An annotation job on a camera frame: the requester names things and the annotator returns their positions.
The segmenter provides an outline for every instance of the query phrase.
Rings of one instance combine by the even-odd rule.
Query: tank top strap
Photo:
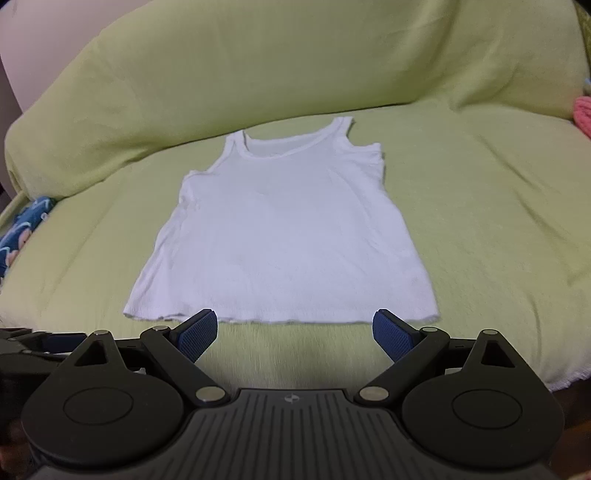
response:
[[[351,123],[353,122],[352,116],[340,116],[339,117],[339,125],[337,126],[334,136],[335,137],[346,137],[349,129],[351,128]]]

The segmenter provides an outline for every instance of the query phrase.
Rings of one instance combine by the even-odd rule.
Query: tank top armhole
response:
[[[234,135],[236,135],[236,132],[226,137],[226,142],[224,143],[222,154],[217,158],[215,162],[212,163],[212,165],[205,171],[205,173],[214,172],[224,162],[224,160],[226,160],[230,156],[230,153],[232,152],[232,147],[234,146]]]
[[[382,154],[382,145],[379,143],[372,143],[369,145],[362,145],[357,146],[353,145],[349,140],[349,130],[353,124],[353,117],[352,116],[344,116],[342,117],[342,121],[335,132],[335,141],[334,145],[340,151],[343,152],[350,152],[350,153],[379,153]]]

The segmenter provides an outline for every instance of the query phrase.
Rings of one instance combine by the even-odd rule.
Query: sofa backrest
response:
[[[11,128],[30,196],[281,118],[438,97],[568,117],[588,74],[570,0],[153,0],[105,28]]]

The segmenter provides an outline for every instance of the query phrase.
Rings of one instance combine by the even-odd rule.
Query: blue gripper pad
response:
[[[189,360],[196,362],[217,337],[217,317],[202,310],[173,329],[168,339]]]
[[[393,362],[409,353],[423,338],[418,330],[388,310],[378,310],[375,313],[372,330],[374,340]]]

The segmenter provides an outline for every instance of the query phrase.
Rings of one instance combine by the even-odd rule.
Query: green sofa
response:
[[[62,200],[5,278],[2,323],[138,335],[153,323],[122,309],[183,176],[229,132],[348,112],[354,144],[382,144],[437,325],[498,329],[566,387],[591,374],[591,141],[569,120],[588,75],[570,0],[152,0],[9,130],[0,222]],[[229,388],[355,388],[389,359],[369,323],[222,323],[199,364]]]

